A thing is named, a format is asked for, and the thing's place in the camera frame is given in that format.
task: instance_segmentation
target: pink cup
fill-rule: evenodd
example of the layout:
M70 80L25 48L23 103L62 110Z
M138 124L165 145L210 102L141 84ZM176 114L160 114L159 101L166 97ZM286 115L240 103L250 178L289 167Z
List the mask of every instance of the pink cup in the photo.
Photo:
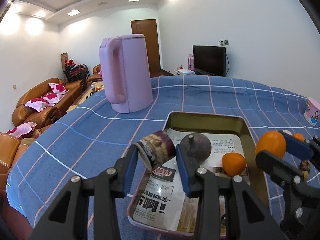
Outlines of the pink cup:
M318 122L320 104L313 98L308 98L307 109L304 112L305 119L313 126Z

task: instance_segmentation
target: television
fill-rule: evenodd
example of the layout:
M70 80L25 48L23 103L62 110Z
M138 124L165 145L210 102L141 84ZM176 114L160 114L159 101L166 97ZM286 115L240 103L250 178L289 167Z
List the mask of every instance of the television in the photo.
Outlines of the television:
M193 46L196 74L226 75L226 48L217 46Z

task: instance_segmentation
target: orange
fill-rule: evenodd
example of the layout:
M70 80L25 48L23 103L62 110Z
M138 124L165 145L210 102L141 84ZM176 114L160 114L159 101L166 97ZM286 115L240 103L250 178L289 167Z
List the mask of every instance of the orange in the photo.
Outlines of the orange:
M279 158L283 158L286 148L287 144L283 135L278 131L269 131L262 135L258 141L255 154L267 150Z
M227 153L222 157L222 168L230 176L240 175L245 166L245 158L239 153Z
M296 132L296 133L293 134L293 137L295 137L295 138L299 139L300 141L304 142L304 136L301 133Z

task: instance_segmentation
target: pink floral pillow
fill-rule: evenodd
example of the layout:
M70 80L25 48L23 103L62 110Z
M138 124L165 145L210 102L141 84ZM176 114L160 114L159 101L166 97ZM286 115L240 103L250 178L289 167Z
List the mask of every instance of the pink floral pillow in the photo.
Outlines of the pink floral pillow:
M46 94L43 99L48 101L50 103L50 106L54 106L55 104L59 103L59 101L64 97L64 95L61 94Z
M63 84L49 83L48 85L51 87L54 94L61 94L62 95L67 92L67 90Z
M25 106L31 107L33 109L36 109L36 111L41 112L43 109L45 109L48 106L51 106L49 101L43 99L43 98L35 98L30 101L28 101Z
M16 138L19 138L23 134L27 134L31 131L33 131L36 128L36 123L34 122L26 122L23 123L12 130L7 131L7 134L10 134Z

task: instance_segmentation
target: wooden door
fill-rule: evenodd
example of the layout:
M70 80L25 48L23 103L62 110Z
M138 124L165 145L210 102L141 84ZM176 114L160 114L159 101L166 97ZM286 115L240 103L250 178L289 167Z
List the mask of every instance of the wooden door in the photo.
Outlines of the wooden door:
M156 19L131 21L132 34L141 33L145 36L150 74L158 73L160 54Z

